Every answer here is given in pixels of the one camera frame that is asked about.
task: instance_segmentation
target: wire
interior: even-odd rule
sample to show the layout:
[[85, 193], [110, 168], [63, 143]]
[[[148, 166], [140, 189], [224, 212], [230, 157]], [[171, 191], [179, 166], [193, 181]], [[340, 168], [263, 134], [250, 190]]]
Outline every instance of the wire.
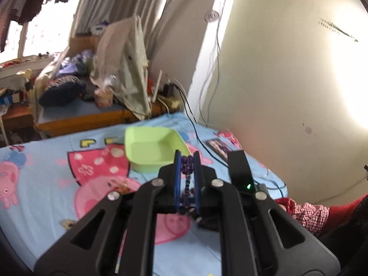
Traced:
[[331, 197], [328, 197], [328, 198], [325, 198], [325, 199], [321, 199], [319, 201], [316, 201], [316, 202], [314, 202], [314, 204], [320, 204], [322, 201], [326, 201], [326, 200], [331, 199], [331, 198], [339, 197], [339, 196], [345, 194], [347, 191], [349, 191], [353, 187], [355, 187], [357, 184], [360, 184], [363, 180], [368, 180], [368, 176], [366, 175], [365, 177], [363, 177], [362, 179], [360, 179], [359, 181], [357, 181], [356, 183], [354, 183], [353, 185], [351, 185], [350, 187], [348, 187], [347, 189], [345, 189], [345, 191], [343, 191], [343, 192], [341, 192], [339, 194], [333, 195]]
[[215, 94], [216, 94], [216, 91], [219, 87], [219, 84], [220, 84], [220, 51], [221, 51], [221, 48], [220, 48], [220, 43], [219, 43], [219, 29], [220, 29], [220, 22], [221, 22], [221, 18], [222, 18], [222, 15], [224, 13], [224, 8], [225, 8], [225, 4], [226, 4], [226, 0], [224, 0], [224, 4], [222, 6], [222, 10], [221, 10], [221, 17], [218, 21], [218, 25], [217, 25], [217, 31], [216, 31], [216, 42], [217, 42], [217, 80], [216, 80], [216, 86], [215, 86], [215, 89], [213, 90], [212, 92], [212, 95], [211, 95], [211, 98], [208, 102], [208, 107], [207, 107], [207, 123], [209, 123], [209, 110], [210, 110], [210, 107], [211, 107], [211, 103], [215, 97]]
[[185, 92], [185, 89], [184, 89], [183, 85], [179, 82], [179, 80], [178, 80], [178, 79], [173, 78], [173, 80], [175, 80], [175, 81], [179, 84], [179, 86], [181, 87], [181, 89], [182, 89], [182, 90], [183, 90], [183, 92], [184, 92], [185, 97], [188, 99], [188, 95], [187, 95], [187, 93]]
[[[210, 156], [211, 157], [213, 157], [217, 162], [219, 162], [220, 164], [222, 164], [222, 165], [224, 165], [226, 168], [228, 168], [229, 169], [229, 166], [228, 165], [226, 165], [225, 163], [223, 163], [222, 161], [220, 161], [218, 158], [216, 158], [209, 150], [208, 150], [208, 148], [203, 144], [203, 142], [200, 140], [200, 138], [199, 138], [199, 136], [198, 136], [198, 133], [197, 133], [197, 129], [196, 129], [196, 126], [194, 125], [194, 122], [190, 119], [190, 117], [189, 117], [189, 115], [188, 115], [188, 111], [187, 111], [187, 108], [185, 107], [185, 103], [187, 103], [187, 105], [188, 105], [188, 108], [189, 108], [189, 111], [192, 113], [192, 110], [190, 109], [190, 106], [189, 106], [189, 103], [188, 103], [188, 100], [185, 98], [185, 96], [184, 96], [184, 98], [183, 98], [183, 92], [181, 91], [181, 89], [178, 87], [178, 86], [175, 86], [178, 90], [179, 90], [179, 94], [180, 94], [180, 97], [181, 97], [181, 99], [183, 100], [183, 103], [184, 103], [184, 109], [185, 109], [185, 113], [187, 114], [187, 116], [188, 116], [188, 118], [189, 118], [189, 120], [190, 120], [190, 122], [192, 123], [192, 125], [193, 125], [193, 128], [194, 128], [194, 132], [195, 132], [195, 136], [197, 137], [197, 139], [198, 139], [198, 141], [199, 141], [199, 143], [203, 146], [203, 148], [210, 154]], [[282, 187], [279, 187], [279, 185], [278, 185], [278, 183], [276, 182], [276, 181], [274, 181], [274, 180], [270, 180], [270, 179], [268, 179], [268, 178], [265, 178], [265, 177], [262, 177], [262, 176], [258, 176], [257, 175], [257, 177], [258, 178], [260, 178], [260, 179], [263, 179], [263, 180], [266, 180], [266, 181], [270, 181], [270, 182], [272, 182], [276, 187], [277, 187], [277, 189], [276, 188], [269, 188], [269, 187], [267, 187], [266, 186], [266, 188], [268, 189], [268, 190], [279, 190], [280, 191], [280, 193], [281, 193], [281, 197], [284, 197], [284, 193], [281, 191], [281, 189], [285, 189], [286, 188], [286, 184], [284, 183], [283, 184], [283, 186]]]
[[[176, 88], [177, 90], [179, 90], [180, 96], [181, 96], [181, 94], [183, 94], [183, 95], [184, 95], [184, 92], [181, 90], [181, 88], [180, 88], [178, 85], [174, 84], [174, 86], [175, 86], [175, 88]], [[193, 114], [193, 112], [192, 112], [192, 109], [190, 109], [190, 106], [189, 106], [188, 100], [187, 100], [187, 98], [185, 97], [185, 101], [183, 100], [183, 103], [184, 103], [184, 108], [185, 108], [185, 112], [186, 112], [187, 116], [188, 116], [188, 112], [187, 112], [187, 107], [185, 106], [185, 102], [187, 102], [187, 105], [188, 105], [188, 108], [189, 108], [190, 114], [192, 114], [192, 117], [193, 117], [194, 121], [197, 123], [197, 120], [196, 120], [196, 118], [194, 117], [194, 114]]]
[[165, 108], [167, 110], [167, 113], [170, 114], [169, 107], [165, 104], [165, 102], [162, 99], [160, 99], [159, 97], [157, 97], [157, 100], [165, 106]]
[[[176, 79], [176, 78], [173, 78], [173, 79], [179, 84], [179, 86], [181, 87], [181, 89], [183, 89], [184, 96], [188, 99], [188, 95], [185, 92], [185, 89], [184, 89], [183, 85], [179, 82], [178, 79]], [[208, 127], [207, 122], [205, 121], [205, 119], [203, 118], [203, 115], [202, 115], [201, 105], [199, 105], [199, 113], [201, 114], [201, 118], [202, 118], [203, 122], [205, 123], [206, 127]]]
[[197, 137], [197, 139], [198, 139], [199, 143], [200, 143], [200, 144], [203, 146], [203, 148], [204, 148], [204, 149], [205, 149], [205, 150], [210, 154], [210, 156], [211, 156], [211, 157], [213, 157], [217, 162], [219, 162], [220, 164], [224, 165], [226, 168], [228, 168], [228, 169], [229, 169], [228, 165], [226, 165], [225, 163], [223, 163], [222, 161], [220, 161], [218, 158], [216, 158], [216, 157], [215, 157], [215, 156], [214, 156], [214, 155], [213, 155], [213, 154], [212, 154], [212, 153], [207, 149], [207, 147], [202, 143], [202, 141], [200, 140], [200, 138], [199, 138], [199, 136], [198, 136], [196, 126], [194, 125], [194, 122], [190, 119], [190, 117], [189, 117], [189, 115], [188, 115], [187, 108], [185, 107], [185, 102], [187, 102], [187, 104], [188, 104], [188, 100], [187, 100], [187, 99], [185, 99], [185, 101], [184, 101], [184, 98], [183, 98], [183, 95], [182, 95], [181, 90], [179, 90], [179, 94], [180, 94], [181, 99], [183, 100], [185, 112], [186, 112], [186, 114], [187, 114], [187, 116], [188, 116], [188, 118], [189, 118], [190, 122], [191, 122], [191, 123], [192, 123], [192, 125], [193, 125], [194, 132], [195, 132], [195, 136]]

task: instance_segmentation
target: wooden desk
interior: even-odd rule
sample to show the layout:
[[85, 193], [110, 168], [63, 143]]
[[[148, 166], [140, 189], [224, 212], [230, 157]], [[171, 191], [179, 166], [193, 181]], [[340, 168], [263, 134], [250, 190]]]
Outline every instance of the wooden desk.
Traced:
[[[152, 105], [152, 118], [166, 112], [166, 108], [161, 104], [156, 102]], [[123, 109], [122, 106], [113, 105], [110, 108], [99, 109], [93, 102], [75, 100], [66, 107], [43, 109], [35, 128], [51, 137], [56, 137], [136, 121], [138, 119], [133, 113]]]
[[8, 112], [2, 117], [5, 130], [33, 127], [33, 117], [28, 107], [21, 103], [10, 105]]

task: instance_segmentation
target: white wall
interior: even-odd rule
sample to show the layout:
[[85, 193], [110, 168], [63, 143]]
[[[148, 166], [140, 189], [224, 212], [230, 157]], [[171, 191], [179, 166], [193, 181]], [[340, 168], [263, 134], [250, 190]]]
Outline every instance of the white wall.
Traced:
[[[341, 194], [366, 175], [367, 30], [360, 0], [234, 2], [210, 122], [233, 131], [299, 202]], [[326, 202], [355, 199], [367, 184]]]

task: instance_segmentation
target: red checkered sleeve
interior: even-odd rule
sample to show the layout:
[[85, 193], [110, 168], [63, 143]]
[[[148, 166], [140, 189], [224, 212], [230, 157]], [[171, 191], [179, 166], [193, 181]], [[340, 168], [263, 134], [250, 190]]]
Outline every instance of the red checkered sleeve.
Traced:
[[318, 234], [327, 221], [329, 208], [309, 203], [297, 204], [294, 200], [283, 197], [275, 200], [282, 204], [288, 214], [313, 234]]

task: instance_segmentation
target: window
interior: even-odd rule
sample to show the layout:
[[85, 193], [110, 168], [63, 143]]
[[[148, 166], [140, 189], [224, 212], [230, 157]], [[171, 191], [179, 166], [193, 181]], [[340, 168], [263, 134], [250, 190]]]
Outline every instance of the window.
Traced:
[[70, 28], [79, 0], [67, 3], [54, 3], [54, 0], [42, 5], [40, 13], [28, 23], [24, 46], [19, 47], [22, 26], [11, 21], [5, 50], [0, 53], [0, 63], [18, 58], [19, 48], [24, 57], [38, 53], [61, 52], [68, 44]]

